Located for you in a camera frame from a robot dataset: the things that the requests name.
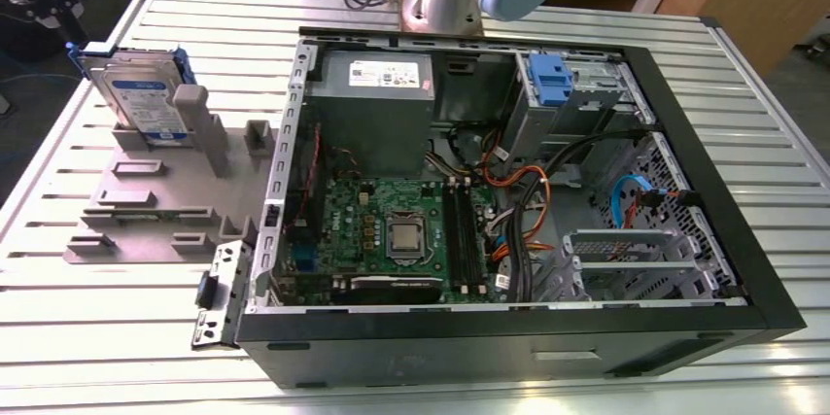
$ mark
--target slotted metal table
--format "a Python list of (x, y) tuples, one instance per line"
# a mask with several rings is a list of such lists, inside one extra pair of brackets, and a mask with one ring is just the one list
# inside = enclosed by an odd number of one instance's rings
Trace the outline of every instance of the slotted metal table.
[[(133, 0), (110, 41), (182, 44), (226, 126), (281, 120), (302, 25), (398, 29), (342, 0)], [(817, 413), (830, 406), (830, 171), (722, 31), (540, 9), (486, 35), (652, 50), (808, 328), (658, 378), (281, 391), (243, 352), (190, 350), (203, 264), (69, 265), (115, 115), (89, 82), (0, 211), (0, 407), (213, 413)]]

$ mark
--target blue hard drive label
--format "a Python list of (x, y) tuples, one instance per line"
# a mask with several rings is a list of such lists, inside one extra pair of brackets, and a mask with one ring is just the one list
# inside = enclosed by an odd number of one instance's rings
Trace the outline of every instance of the blue hard drive label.
[(179, 111), (171, 106), (171, 92), (163, 82), (114, 80), (121, 107), (145, 136), (159, 145), (181, 144), (187, 128)]

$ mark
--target sticker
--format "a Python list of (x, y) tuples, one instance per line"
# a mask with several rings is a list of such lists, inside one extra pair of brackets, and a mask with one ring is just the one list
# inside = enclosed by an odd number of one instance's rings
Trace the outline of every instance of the sticker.
[(508, 160), (508, 157), (510, 157), (510, 153), (508, 153), (508, 151), (505, 151), (505, 149), (501, 146), (497, 146), (496, 148), (493, 148), (493, 153), (502, 160)]
[(170, 89), (162, 82), (114, 80), (115, 95), (139, 131), (161, 145), (178, 146), (187, 138), (179, 112), (167, 104)]
[(496, 275), (496, 288), (502, 291), (510, 289), (510, 276), (506, 276), (505, 274)]
[(349, 66), (349, 85), (421, 87), (418, 63), (357, 60)]

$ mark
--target blue cable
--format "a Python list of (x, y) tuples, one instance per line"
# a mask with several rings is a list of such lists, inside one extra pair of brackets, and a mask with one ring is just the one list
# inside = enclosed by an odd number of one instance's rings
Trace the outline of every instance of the blue cable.
[[(624, 226), (624, 213), (621, 210), (621, 193), (624, 192), (624, 185), (628, 181), (637, 182), (645, 191), (654, 189), (649, 181), (642, 175), (624, 175), (612, 189), (612, 220), (617, 228)], [(669, 193), (666, 189), (658, 189), (661, 194)]]

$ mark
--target gray floor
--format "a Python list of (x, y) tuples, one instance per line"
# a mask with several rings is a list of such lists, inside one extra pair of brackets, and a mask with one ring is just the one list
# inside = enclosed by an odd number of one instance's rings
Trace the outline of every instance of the gray floor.
[[(82, 21), (94, 40), (107, 39), (129, 2), (85, 0)], [(0, 116), (0, 202), (15, 187), (75, 88), (71, 79), (55, 77), (5, 83), (6, 79), (31, 73), (79, 76), (63, 54), (41, 63), (22, 64), (0, 52), (0, 93), (15, 105), (15, 112), (6, 118)], [(811, 62), (801, 52), (793, 52), (768, 77), (768, 83), (816, 148), (830, 159), (830, 64)]]

